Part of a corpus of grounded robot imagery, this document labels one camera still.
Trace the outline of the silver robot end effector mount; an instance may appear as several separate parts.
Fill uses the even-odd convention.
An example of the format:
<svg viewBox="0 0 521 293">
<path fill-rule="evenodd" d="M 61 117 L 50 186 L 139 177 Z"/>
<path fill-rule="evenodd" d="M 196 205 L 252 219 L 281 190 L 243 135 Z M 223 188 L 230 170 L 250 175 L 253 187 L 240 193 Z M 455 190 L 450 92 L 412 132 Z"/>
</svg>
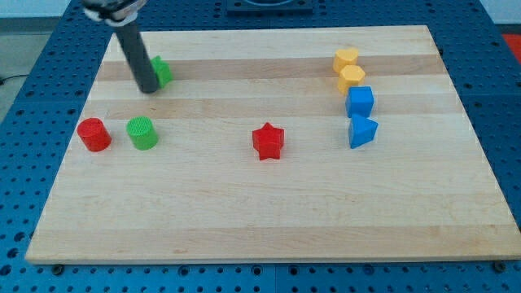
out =
<svg viewBox="0 0 521 293">
<path fill-rule="evenodd" d="M 137 14 L 147 0 L 81 0 L 84 13 L 94 21 L 120 22 Z"/>
</svg>

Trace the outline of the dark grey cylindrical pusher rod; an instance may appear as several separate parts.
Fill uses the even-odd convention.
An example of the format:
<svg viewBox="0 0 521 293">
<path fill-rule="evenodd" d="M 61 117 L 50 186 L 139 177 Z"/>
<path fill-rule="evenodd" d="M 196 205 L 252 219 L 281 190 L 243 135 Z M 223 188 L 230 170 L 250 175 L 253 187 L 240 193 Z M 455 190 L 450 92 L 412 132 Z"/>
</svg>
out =
<svg viewBox="0 0 521 293">
<path fill-rule="evenodd" d="M 155 93 L 160 88 L 159 82 L 137 22 L 131 21 L 114 30 L 139 90 L 144 94 Z"/>
</svg>

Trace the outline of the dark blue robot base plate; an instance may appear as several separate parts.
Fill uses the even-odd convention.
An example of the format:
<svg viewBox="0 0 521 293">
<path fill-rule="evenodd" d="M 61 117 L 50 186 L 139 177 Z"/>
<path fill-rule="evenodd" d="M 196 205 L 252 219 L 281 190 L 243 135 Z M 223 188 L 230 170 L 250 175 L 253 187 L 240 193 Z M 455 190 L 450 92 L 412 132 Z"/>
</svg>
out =
<svg viewBox="0 0 521 293">
<path fill-rule="evenodd" d="M 226 0 L 227 15 L 310 14 L 312 0 Z"/>
</svg>

